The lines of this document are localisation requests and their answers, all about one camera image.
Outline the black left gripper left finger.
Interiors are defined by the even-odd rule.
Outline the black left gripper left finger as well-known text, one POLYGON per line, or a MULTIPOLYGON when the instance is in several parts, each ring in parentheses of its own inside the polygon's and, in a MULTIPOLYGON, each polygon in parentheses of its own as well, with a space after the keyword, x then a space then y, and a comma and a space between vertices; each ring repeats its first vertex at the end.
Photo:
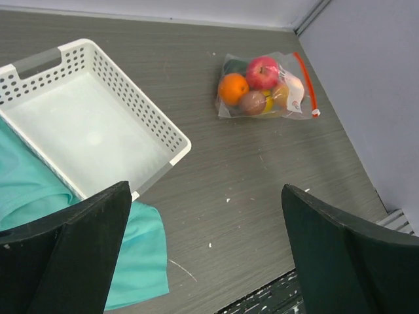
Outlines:
POLYGON ((128 182, 1 232, 2 313, 103 313, 130 208, 128 182))

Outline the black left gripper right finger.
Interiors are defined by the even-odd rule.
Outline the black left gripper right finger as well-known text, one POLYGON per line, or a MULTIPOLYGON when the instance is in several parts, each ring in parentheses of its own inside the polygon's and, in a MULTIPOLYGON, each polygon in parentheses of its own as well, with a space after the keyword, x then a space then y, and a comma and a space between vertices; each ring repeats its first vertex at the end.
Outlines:
POLYGON ((308 313, 417 313, 418 238, 333 207, 296 186, 282 209, 308 313))

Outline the fake peach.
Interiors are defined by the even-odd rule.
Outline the fake peach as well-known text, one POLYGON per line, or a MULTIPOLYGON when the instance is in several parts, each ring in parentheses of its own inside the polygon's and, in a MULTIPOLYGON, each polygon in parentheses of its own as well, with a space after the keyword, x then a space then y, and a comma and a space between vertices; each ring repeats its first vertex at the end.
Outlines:
POLYGON ((276 85, 272 91, 272 99, 274 100, 274 103, 281 107, 286 108, 287 107, 287 99, 289 96, 289 87, 284 82, 280 82, 278 85, 276 85))

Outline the clear zip bag orange seal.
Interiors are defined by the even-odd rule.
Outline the clear zip bag orange seal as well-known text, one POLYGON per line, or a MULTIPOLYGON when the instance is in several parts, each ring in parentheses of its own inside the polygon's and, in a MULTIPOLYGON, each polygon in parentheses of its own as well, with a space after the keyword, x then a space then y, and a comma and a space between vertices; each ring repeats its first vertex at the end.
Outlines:
POLYGON ((321 114, 308 68, 296 52, 255 58, 227 54, 215 106, 223 119, 309 120, 321 114))

